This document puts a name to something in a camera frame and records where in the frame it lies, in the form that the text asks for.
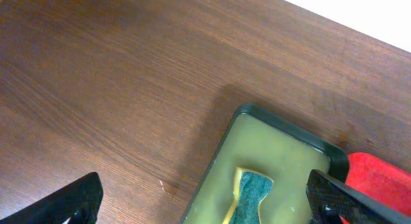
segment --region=wooden table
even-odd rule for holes
[[[0,65],[0,218],[97,171],[176,223],[246,102],[411,170],[411,53],[282,0],[4,0]]]

